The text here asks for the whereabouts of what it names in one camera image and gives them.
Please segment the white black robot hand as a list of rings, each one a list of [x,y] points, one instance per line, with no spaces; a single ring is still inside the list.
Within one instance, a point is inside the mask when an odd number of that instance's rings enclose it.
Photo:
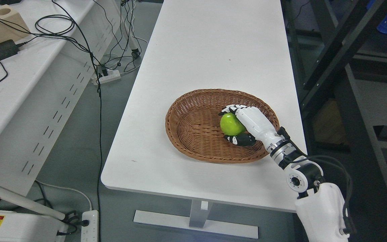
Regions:
[[[269,153],[286,141],[284,136],[278,135],[273,124],[255,106],[227,105],[219,115],[222,116],[226,113],[233,113],[246,130],[256,140],[263,143]]]

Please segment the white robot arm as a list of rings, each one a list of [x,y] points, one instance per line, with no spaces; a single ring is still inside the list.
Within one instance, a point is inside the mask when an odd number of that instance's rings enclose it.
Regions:
[[[284,127],[270,156],[285,172],[288,186],[298,193],[295,210],[310,242],[347,242],[353,225],[340,188],[324,178],[322,168],[290,139]]]

